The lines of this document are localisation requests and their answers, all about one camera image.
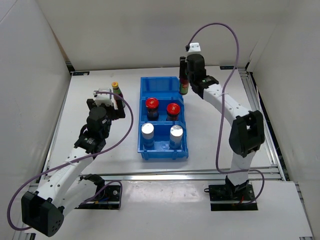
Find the yellow-cap sauce bottle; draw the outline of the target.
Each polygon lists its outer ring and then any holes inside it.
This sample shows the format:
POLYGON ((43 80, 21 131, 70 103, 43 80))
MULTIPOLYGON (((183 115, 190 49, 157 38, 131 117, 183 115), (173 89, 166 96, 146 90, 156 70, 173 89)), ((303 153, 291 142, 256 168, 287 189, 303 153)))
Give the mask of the yellow-cap sauce bottle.
POLYGON ((179 93, 181 95, 186 95, 189 91, 189 80, 185 73, 179 74, 179 93))
POLYGON ((122 93, 122 91, 121 91, 121 89, 120 89, 120 87, 119 87, 119 83, 118 83, 117 81, 114 81, 114 82, 111 83, 111 86, 112 86, 112 91, 113 91, 113 93, 117 95, 117 96, 116 96, 116 95, 113 96, 117 108, 119 108, 119 104, 118 104, 117 101, 120 101, 121 104, 122 104, 122 107, 125 108, 125 107, 126 107, 126 104, 124 103, 123 100, 121 100, 121 99, 119 98, 119 97, 124 98, 123 93, 122 93))

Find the silver-top shaker can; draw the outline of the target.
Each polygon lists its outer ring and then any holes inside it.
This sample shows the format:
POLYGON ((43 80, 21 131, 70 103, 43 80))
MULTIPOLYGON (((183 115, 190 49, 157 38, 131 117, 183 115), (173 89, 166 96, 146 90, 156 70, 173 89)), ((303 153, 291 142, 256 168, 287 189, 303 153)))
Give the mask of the silver-top shaker can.
POLYGON ((146 148, 154 145, 154 125, 152 123, 146 122, 141 126, 141 137, 146 148))
POLYGON ((182 144, 184 130, 180 125, 173 125, 170 128, 169 147, 171 149, 179 149, 182 144))

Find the red-lid sauce jar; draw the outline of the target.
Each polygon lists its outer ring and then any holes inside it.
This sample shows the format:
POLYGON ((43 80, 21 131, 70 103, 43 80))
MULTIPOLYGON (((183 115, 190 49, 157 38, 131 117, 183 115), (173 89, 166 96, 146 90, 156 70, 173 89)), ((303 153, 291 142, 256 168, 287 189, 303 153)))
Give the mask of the red-lid sauce jar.
POLYGON ((174 102, 169 103, 166 108, 166 113, 167 113, 166 120, 172 121, 172 122, 178 121, 180 111, 181 111, 181 107, 179 104, 174 103, 174 102))
POLYGON ((149 97, 145 102, 145 106, 147 109, 147 118, 150 121, 157 121, 159 118, 159 100, 155 97, 149 97))

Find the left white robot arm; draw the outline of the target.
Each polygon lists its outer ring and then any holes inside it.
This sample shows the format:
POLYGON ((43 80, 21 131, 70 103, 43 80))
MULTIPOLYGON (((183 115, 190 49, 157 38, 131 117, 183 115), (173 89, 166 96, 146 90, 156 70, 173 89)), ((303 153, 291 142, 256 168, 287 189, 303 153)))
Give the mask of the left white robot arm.
POLYGON ((121 101, 96 94, 86 103, 89 114, 78 140, 66 160, 67 165, 55 173, 35 192, 21 198, 22 221, 38 232, 52 237, 62 226, 67 214, 85 200, 106 200, 105 181, 96 174, 81 177, 106 145, 113 120, 125 118, 121 101))

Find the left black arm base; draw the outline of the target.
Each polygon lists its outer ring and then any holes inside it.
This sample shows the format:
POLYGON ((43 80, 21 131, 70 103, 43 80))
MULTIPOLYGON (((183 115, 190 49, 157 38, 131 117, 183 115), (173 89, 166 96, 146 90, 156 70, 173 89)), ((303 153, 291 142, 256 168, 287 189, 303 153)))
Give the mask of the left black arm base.
POLYGON ((119 180, 105 184, 105 189, 94 200, 77 207, 81 210, 120 210, 122 205, 123 185, 119 180))

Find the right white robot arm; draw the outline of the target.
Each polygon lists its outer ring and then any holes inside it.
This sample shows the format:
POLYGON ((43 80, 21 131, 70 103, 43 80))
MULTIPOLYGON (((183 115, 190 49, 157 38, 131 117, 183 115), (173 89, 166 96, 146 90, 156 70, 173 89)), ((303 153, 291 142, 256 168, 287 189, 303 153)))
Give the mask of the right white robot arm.
POLYGON ((229 146, 233 151, 229 171, 224 171, 225 184, 214 193, 223 200, 236 200, 249 189, 249 171, 253 158, 265 141, 263 115, 249 110, 233 99, 219 81, 207 74, 201 54, 179 59, 179 80, 190 84, 194 93, 214 106, 222 121, 230 126, 229 146))

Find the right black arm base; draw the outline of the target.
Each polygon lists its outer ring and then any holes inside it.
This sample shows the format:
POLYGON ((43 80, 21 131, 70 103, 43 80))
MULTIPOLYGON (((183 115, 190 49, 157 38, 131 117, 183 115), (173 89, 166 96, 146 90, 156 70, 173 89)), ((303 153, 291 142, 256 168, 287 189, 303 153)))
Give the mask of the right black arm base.
POLYGON ((212 212, 257 211, 253 186, 249 184, 245 190, 236 195, 227 192, 224 184, 209 185, 203 190, 209 194, 210 210, 212 212))

